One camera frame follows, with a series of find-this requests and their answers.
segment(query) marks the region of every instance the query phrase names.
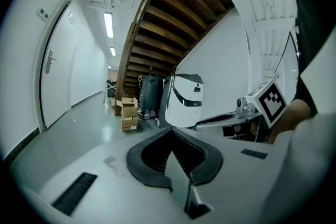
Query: person's arm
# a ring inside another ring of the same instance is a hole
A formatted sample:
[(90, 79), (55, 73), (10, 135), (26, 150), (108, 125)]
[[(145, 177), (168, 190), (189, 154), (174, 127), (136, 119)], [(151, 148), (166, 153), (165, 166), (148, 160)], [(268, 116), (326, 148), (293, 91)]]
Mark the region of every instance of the person's arm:
[(277, 135), (284, 131), (294, 130), (296, 126), (306, 120), (310, 115), (310, 107), (306, 102), (295, 99), (286, 108), (280, 119), (272, 127), (271, 134), (267, 140), (267, 144), (273, 144)]

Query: black shirt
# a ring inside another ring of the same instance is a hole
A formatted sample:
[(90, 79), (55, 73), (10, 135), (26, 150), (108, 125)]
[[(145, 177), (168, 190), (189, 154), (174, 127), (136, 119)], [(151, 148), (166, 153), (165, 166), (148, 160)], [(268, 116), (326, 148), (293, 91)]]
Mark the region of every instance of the black shirt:
[(313, 60), (336, 24), (335, 0), (296, 0), (298, 7), (299, 80), (294, 99), (304, 100), (316, 114), (313, 100), (300, 75)]

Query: door handle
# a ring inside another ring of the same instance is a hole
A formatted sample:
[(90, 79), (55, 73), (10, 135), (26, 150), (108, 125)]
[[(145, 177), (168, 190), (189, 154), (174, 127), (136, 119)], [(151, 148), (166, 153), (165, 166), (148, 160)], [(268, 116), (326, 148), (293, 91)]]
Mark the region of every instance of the door handle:
[(53, 58), (54, 50), (50, 50), (49, 56), (48, 56), (48, 61), (47, 61), (47, 68), (46, 68), (46, 73), (48, 74), (50, 72), (50, 66), (52, 64), (52, 60), (57, 61), (57, 59)]

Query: gray floor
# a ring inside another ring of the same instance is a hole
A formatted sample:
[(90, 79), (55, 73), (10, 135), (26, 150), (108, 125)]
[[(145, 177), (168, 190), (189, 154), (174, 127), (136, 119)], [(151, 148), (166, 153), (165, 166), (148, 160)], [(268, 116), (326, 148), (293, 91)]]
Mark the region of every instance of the gray floor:
[(96, 146), (158, 129), (154, 120), (139, 119), (137, 130), (122, 132), (120, 117), (104, 106), (103, 98), (103, 93), (95, 95), (39, 134), (11, 166), (17, 183), (38, 193), (52, 176)]

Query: white cube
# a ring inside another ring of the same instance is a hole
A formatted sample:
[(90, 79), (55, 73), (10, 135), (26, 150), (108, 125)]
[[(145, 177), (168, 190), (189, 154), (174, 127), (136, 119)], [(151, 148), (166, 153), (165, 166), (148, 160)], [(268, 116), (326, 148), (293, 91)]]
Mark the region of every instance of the white cube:
[(265, 81), (245, 96), (263, 114), (271, 128), (284, 113), (287, 104), (274, 80)]

